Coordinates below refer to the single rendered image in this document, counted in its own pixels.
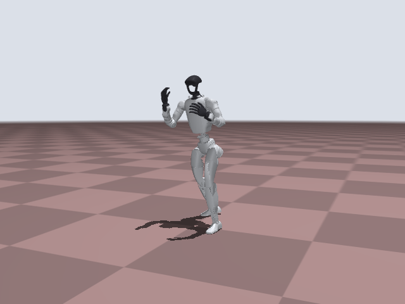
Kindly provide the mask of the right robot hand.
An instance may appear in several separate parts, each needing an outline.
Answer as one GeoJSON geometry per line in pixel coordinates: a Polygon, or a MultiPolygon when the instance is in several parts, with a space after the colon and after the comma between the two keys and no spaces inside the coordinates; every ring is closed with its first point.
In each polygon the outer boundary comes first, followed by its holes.
{"type": "Polygon", "coordinates": [[[168,89],[169,89],[169,87],[166,87],[165,89],[163,89],[161,91],[161,100],[162,100],[162,103],[163,103],[162,104],[163,111],[167,111],[166,106],[169,106],[169,104],[168,104],[168,96],[170,94],[170,91],[166,95],[168,89]]]}

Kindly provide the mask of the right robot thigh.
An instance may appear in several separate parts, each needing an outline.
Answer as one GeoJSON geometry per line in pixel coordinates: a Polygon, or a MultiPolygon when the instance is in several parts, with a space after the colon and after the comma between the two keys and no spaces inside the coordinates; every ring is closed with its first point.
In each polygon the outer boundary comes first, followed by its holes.
{"type": "Polygon", "coordinates": [[[191,154],[192,172],[194,174],[195,180],[202,188],[204,188],[205,185],[203,177],[204,163],[203,160],[201,159],[203,156],[205,156],[205,154],[202,154],[198,147],[192,150],[191,154]]]}

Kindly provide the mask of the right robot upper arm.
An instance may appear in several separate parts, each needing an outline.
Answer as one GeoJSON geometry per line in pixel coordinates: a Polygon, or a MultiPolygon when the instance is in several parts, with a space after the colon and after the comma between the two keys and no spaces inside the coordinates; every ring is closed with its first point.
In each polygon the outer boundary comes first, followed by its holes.
{"type": "Polygon", "coordinates": [[[179,118],[182,116],[183,112],[185,111],[185,101],[180,101],[178,103],[177,109],[175,110],[173,117],[172,117],[172,122],[171,123],[167,123],[167,126],[171,127],[171,128],[175,128],[177,125],[177,121],[179,120],[179,118]]]}

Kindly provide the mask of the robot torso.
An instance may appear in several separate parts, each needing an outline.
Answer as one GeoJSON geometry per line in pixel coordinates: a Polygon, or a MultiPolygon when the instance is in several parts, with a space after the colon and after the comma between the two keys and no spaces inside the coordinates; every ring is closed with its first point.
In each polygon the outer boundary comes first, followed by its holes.
{"type": "MultiPolygon", "coordinates": [[[[189,107],[189,106],[190,105],[195,106],[192,103],[197,104],[197,102],[201,103],[204,106],[204,108],[206,109],[206,111],[212,113],[211,109],[208,108],[205,103],[205,99],[209,99],[209,98],[205,97],[205,96],[203,97],[203,96],[204,95],[196,96],[196,97],[200,97],[198,99],[191,99],[191,97],[189,96],[190,98],[188,98],[185,101],[184,106],[185,106],[185,112],[187,114],[188,123],[192,130],[192,133],[201,134],[200,136],[197,136],[197,138],[199,138],[199,140],[200,140],[200,142],[198,142],[198,144],[197,144],[198,148],[202,154],[206,155],[208,148],[212,144],[215,144],[215,140],[213,138],[209,138],[208,134],[205,134],[205,132],[208,132],[211,130],[212,124],[210,124],[204,117],[201,117],[198,114],[189,113],[190,111],[194,111],[194,110],[190,110],[189,108],[193,108],[193,107],[189,107]]],[[[192,96],[192,98],[193,98],[193,96],[192,96]]]]}

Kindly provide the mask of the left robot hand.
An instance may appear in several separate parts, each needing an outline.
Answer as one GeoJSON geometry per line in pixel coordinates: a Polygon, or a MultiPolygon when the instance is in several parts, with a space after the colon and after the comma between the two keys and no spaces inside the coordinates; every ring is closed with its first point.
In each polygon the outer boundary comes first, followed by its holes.
{"type": "Polygon", "coordinates": [[[206,120],[211,121],[211,119],[208,118],[210,112],[206,111],[206,109],[204,108],[204,106],[201,103],[199,103],[199,102],[197,102],[197,104],[192,103],[192,105],[190,105],[189,107],[193,107],[193,108],[189,108],[189,109],[194,110],[194,111],[190,111],[189,113],[198,114],[199,116],[204,117],[206,120]],[[195,106],[192,106],[192,105],[195,105],[195,106]]]}

